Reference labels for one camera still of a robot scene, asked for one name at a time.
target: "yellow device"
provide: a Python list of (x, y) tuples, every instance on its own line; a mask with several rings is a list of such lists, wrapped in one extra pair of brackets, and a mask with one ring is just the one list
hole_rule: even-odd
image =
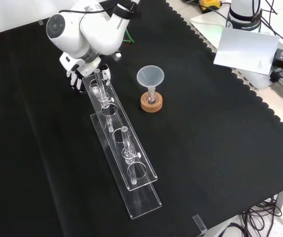
[[(214, 10), (218, 10), (221, 7), (221, 1), (218, 0), (199, 0), (200, 5), (208, 6)], [(200, 6), (202, 13), (210, 12), (206, 7)]]

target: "black tablecloth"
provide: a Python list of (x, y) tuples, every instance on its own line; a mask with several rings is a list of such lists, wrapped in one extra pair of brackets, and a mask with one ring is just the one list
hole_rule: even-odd
[[(121, 61), (103, 60), (159, 177), (162, 208), (130, 220), (90, 122), (92, 105), (69, 88), (61, 51), (34, 23), (0, 34), (6, 227), (41, 220), (59, 233), (47, 178), (63, 232), (72, 237), (195, 236), (195, 214), (211, 228), (283, 190), (280, 119), (230, 69), (213, 64), (214, 53), (164, 0), (142, 0), (139, 11), (129, 25), (136, 43), (122, 46)], [(136, 74), (146, 65), (165, 73), (157, 87), (163, 108), (155, 114), (140, 108), (145, 88)]]

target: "acrylic test tube rack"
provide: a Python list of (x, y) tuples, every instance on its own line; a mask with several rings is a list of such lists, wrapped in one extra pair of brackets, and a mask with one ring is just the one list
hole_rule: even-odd
[(152, 185), (158, 177), (112, 84), (99, 69), (83, 82), (96, 112), (92, 122), (131, 219), (161, 207)]

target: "wooden cork stand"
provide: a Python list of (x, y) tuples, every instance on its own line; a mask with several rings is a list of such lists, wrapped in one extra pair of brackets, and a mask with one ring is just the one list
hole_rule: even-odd
[(145, 100), (145, 96), (148, 92), (144, 93), (141, 98), (140, 98), (140, 102), (141, 102), (141, 108), (149, 113), (155, 113), (157, 111), (159, 111), (162, 108), (162, 104), (163, 104), (163, 99), (162, 96), (156, 92), (157, 96), (158, 96), (158, 102), (155, 104), (149, 104), (146, 102)]

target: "glass test tube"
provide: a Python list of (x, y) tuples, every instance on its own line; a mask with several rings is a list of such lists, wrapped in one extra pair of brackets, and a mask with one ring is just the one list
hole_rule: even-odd
[(130, 176), (130, 181), (132, 184), (137, 184), (137, 178), (136, 178), (136, 170), (135, 170), (135, 164), (131, 164), (129, 166), (129, 176)]
[(121, 135), (122, 135), (122, 141), (123, 141), (123, 147), (124, 147), (124, 156), (126, 158), (131, 158), (131, 156), (134, 153), (134, 150), (130, 143), (128, 127), (123, 126), (121, 128)]
[(108, 101), (109, 94), (105, 92), (104, 85), (103, 85), (103, 76), (99, 69), (95, 69), (94, 71), (96, 83), (98, 86), (99, 93), (96, 95), (97, 99), (101, 103), (102, 108), (108, 108), (110, 103)]
[(96, 83), (98, 86), (99, 93), (96, 95), (97, 99), (100, 101), (102, 108), (104, 109), (104, 115), (106, 116), (106, 123), (108, 127), (109, 132), (113, 132), (113, 123), (109, 111), (109, 106), (110, 102), (108, 101), (109, 99), (109, 94), (105, 92), (104, 90), (104, 85), (103, 85), (103, 79), (102, 79), (102, 74), (99, 69), (96, 69), (94, 71)]

